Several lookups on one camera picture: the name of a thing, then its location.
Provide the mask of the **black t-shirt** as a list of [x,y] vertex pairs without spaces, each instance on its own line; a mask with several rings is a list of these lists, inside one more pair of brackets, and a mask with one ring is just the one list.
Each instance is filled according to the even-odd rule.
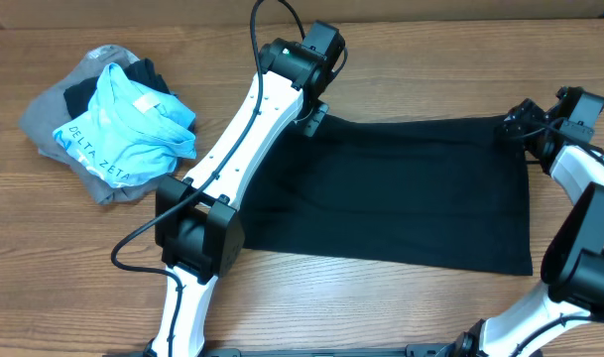
[[528,276],[530,194],[501,117],[283,133],[251,179],[249,249]]

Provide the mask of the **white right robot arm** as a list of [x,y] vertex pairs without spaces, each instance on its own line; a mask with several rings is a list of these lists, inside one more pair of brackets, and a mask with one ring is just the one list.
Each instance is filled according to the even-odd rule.
[[527,99],[498,128],[500,139],[523,145],[573,204],[549,244],[541,279],[505,312],[480,320],[443,356],[538,356],[562,333],[604,323],[604,150],[592,145],[604,97],[564,87],[540,109]]

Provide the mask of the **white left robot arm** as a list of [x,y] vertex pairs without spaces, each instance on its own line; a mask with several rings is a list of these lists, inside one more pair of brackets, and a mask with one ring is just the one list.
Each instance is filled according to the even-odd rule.
[[290,124],[309,128],[325,110],[319,95],[347,59],[343,41],[276,39],[262,47],[250,89],[212,149],[183,179],[167,178],[157,211],[181,209],[156,227],[168,276],[157,336],[147,356],[197,356],[217,281],[237,259],[245,234],[240,206],[252,176]]

